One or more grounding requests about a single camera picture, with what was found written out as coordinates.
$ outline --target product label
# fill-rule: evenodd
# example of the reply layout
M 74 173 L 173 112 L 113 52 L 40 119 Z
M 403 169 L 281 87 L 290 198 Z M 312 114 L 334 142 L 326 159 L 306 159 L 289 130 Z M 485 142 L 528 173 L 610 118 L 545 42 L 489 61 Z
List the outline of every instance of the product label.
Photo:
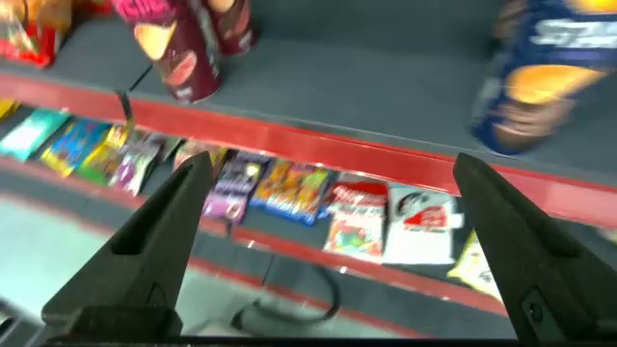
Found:
M 564 48 L 617 48 L 617 22 L 578 22 L 571 19 L 541 20 L 534 44 Z
M 173 13 L 167 0 L 112 0 L 116 12 L 127 22 L 162 19 Z

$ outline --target candy bag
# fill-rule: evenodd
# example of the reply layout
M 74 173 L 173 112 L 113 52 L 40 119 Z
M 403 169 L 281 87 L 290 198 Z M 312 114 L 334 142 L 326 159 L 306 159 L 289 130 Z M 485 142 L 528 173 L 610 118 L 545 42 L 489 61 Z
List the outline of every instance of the candy bag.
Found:
M 71 0 L 0 0 L 0 51 L 37 67 L 53 63 L 71 25 Z
M 240 223 L 249 194 L 261 179 L 270 159 L 263 155 L 238 152 L 223 166 L 219 180 L 205 200 L 203 215 Z
M 17 108 L 19 108 L 19 101 L 0 99 L 0 120 L 12 115 Z
M 68 113 L 37 109 L 0 142 L 0 154 L 24 162 L 69 118 Z
M 129 144 L 122 151 L 123 158 L 109 180 L 112 187 L 137 196 L 142 190 L 148 168 L 158 153 L 158 148 Z
M 452 229 L 463 224 L 454 198 L 403 184 L 389 185 L 389 233 L 384 262 L 450 264 Z
M 338 182 L 330 206 L 333 220 L 324 250 L 382 261 L 388 187 L 378 182 Z
M 482 246 L 475 231 L 471 232 L 463 253 L 447 275 L 469 284 L 473 289 L 491 295 L 501 301 L 497 283 L 491 273 L 489 263 L 482 252 Z
M 203 151 L 208 151 L 210 153 L 210 159 L 212 159 L 212 176 L 216 177 L 223 167 L 223 159 L 225 158 L 228 150 L 224 147 L 194 140 L 188 140 L 184 143 L 184 145 L 177 149 L 174 158 L 174 170 L 177 169 L 186 159 Z
M 257 186 L 250 205 L 312 226 L 328 176 L 327 170 L 277 159 Z
M 333 192 L 335 188 L 335 183 L 337 182 L 381 182 L 379 179 L 370 178 L 366 176 L 360 176 L 353 173 L 340 173 L 338 177 L 332 177 L 330 182 L 326 187 L 326 191 L 324 193 L 324 198 L 319 204 L 319 213 L 317 214 L 317 219 L 325 219 L 331 216 L 331 208 L 330 204 L 335 199 L 335 194 Z
M 81 166 L 86 158 L 105 138 L 109 124 L 94 120 L 77 120 L 65 135 L 45 150 L 40 160 L 62 177 Z
M 90 182 L 106 186 L 121 160 L 121 151 L 103 142 L 84 160 L 76 173 Z

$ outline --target purple snack bag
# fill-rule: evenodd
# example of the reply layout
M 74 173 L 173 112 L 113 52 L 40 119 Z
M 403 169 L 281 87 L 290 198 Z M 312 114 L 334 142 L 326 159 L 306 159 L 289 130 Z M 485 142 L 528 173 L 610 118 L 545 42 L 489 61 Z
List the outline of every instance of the purple snack bag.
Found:
M 223 166 L 221 177 L 205 200 L 202 215 L 240 223 L 249 194 L 261 179 L 264 166 L 269 161 L 270 158 L 263 155 L 238 152 Z

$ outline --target blue snack bag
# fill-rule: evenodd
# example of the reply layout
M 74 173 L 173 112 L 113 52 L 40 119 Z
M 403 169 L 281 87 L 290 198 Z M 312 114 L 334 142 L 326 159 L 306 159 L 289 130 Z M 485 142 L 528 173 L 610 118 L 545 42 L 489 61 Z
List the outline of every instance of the blue snack bag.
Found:
M 0 154 L 24 162 L 53 134 L 70 115 L 62 111 L 35 110 L 0 142 Z
M 257 186 L 250 206 L 312 226 L 329 174 L 309 164 L 277 159 Z
M 617 1 L 526 0 L 517 33 L 496 56 L 473 134 L 515 155 L 555 132 L 581 92 L 617 65 Z
M 103 141 L 110 124 L 77 120 L 65 135 L 40 156 L 40 160 L 62 177 L 70 175 Z

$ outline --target red snack bag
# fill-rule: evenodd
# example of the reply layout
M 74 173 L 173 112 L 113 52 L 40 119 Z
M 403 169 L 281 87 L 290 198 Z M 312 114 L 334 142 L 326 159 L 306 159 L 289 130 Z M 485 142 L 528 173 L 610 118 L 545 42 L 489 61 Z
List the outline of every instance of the red snack bag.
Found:
M 334 216 L 324 250 L 381 262 L 386 184 L 338 182 L 333 194 Z
M 71 25 L 71 0 L 0 0 L 0 52 L 9 60 L 47 67 Z
M 255 43 L 249 0 L 202 0 L 212 17 L 221 53 L 244 54 Z

